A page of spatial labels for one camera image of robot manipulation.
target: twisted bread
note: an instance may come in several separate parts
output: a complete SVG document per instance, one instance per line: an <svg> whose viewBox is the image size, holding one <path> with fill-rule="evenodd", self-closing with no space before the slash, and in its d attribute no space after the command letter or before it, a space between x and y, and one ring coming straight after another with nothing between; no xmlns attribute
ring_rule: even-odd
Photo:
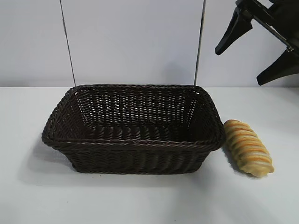
<svg viewBox="0 0 299 224"><path fill-rule="evenodd" d="M227 145L240 170L262 177L274 172L268 150L249 125L238 120L224 123Z"/></svg>

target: white tabletop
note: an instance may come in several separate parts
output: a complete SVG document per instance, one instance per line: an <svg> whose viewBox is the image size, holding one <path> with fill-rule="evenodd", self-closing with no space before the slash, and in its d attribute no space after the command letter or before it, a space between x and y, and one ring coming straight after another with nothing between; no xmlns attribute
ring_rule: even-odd
<svg viewBox="0 0 299 224"><path fill-rule="evenodd" d="M41 132L68 88L0 88L1 224L296 224L299 89L206 88L223 121L259 135L275 172L254 179L223 150L185 175L74 171Z"/></svg>

